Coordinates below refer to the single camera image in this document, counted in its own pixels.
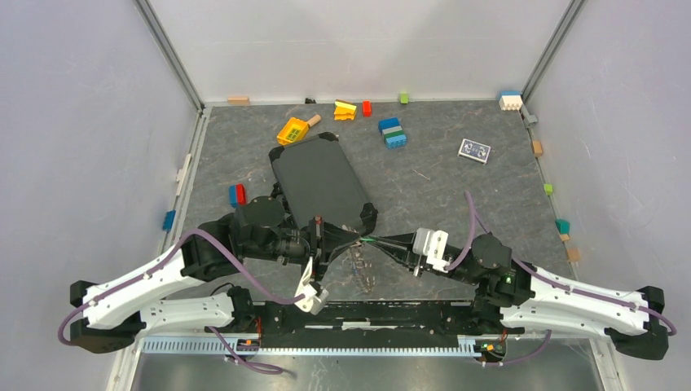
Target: stacked blocks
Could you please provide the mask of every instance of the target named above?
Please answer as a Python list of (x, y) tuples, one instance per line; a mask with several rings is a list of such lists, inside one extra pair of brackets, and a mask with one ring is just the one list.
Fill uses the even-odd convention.
[(354, 120), (358, 108), (351, 102), (336, 99), (336, 110), (333, 112), (333, 119), (336, 121)]
[(163, 220), (163, 231), (170, 232), (173, 229), (173, 221), (175, 220), (175, 211), (170, 210), (165, 214), (165, 219)]
[(242, 183), (230, 186), (228, 188), (228, 195), (231, 197), (231, 206), (233, 208), (247, 204), (247, 194), (244, 192)]
[(398, 118), (379, 121), (379, 133), (384, 137), (386, 147), (389, 149), (403, 147), (408, 142)]
[(571, 224), (563, 218), (558, 218), (555, 223), (557, 224), (557, 229), (559, 230), (559, 235), (564, 235), (569, 233)]
[(499, 96), (499, 107), (502, 110), (521, 110), (523, 99), (520, 91), (501, 91)]
[(372, 102), (368, 100), (363, 101), (363, 115), (364, 116), (371, 116), (372, 115)]

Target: teal toy block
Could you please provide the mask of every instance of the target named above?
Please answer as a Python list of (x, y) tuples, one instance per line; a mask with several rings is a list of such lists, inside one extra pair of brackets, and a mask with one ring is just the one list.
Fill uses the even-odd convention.
[(555, 223), (557, 224), (557, 229), (559, 230), (559, 235), (566, 235), (569, 233), (569, 229), (571, 228), (571, 224), (569, 224), (568, 221), (564, 220), (563, 218), (558, 218)]

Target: blue block on wall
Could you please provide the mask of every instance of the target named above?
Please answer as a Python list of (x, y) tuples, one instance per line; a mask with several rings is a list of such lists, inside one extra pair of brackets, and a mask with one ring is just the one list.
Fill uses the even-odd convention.
[(163, 231), (170, 232), (173, 229), (173, 221), (175, 221), (175, 211), (170, 210), (165, 214), (165, 219), (163, 220)]

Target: light blue block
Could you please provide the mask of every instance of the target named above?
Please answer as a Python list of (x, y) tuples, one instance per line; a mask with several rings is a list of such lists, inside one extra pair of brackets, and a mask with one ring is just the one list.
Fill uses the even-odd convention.
[(385, 139), (386, 142), (386, 147), (389, 149), (394, 149), (398, 147), (402, 147), (407, 144), (408, 139), (405, 134), (401, 134), (400, 136), (392, 137), (392, 138), (387, 138)]

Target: blue toy block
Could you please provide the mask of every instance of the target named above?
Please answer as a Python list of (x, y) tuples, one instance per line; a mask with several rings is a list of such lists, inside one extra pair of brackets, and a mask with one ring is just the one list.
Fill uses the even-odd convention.
[(571, 224), (569, 224), (568, 221), (564, 220), (563, 218), (558, 218), (557, 221), (557, 229), (559, 230), (559, 235), (564, 235), (569, 233), (569, 229), (571, 228)]
[(231, 206), (237, 208), (237, 191), (235, 185), (228, 187), (228, 195), (231, 197)]
[(497, 96), (497, 100), (501, 99), (502, 96), (510, 96), (510, 95), (522, 95), (521, 91), (500, 91), (499, 96)]
[(381, 120), (379, 121), (379, 133), (381, 133), (384, 129), (393, 128), (395, 126), (400, 125), (401, 123), (398, 122), (398, 118), (389, 118), (386, 120)]
[(170, 210), (165, 214), (165, 219), (163, 220), (163, 231), (170, 232), (173, 229), (173, 221), (175, 220), (175, 211)]
[(386, 142), (387, 148), (394, 149), (406, 145), (408, 142), (408, 138), (405, 134), (401, 134), (400, 136), (386, 138), (384, 141)]

